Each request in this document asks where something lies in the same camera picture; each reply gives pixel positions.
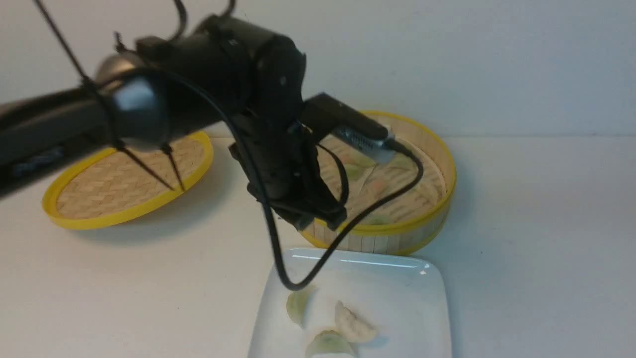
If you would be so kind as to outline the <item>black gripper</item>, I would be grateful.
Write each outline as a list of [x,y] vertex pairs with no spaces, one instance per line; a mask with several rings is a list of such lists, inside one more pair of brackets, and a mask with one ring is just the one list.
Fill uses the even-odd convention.
[[244,149],[251,154],[275,213],[304,231],[316,218],[334,230],[347,211],[331,192],[320,192],[317,152],[300,118],[306,57],[287,36],[270,30],[221,30],[230,83],[219,91]]

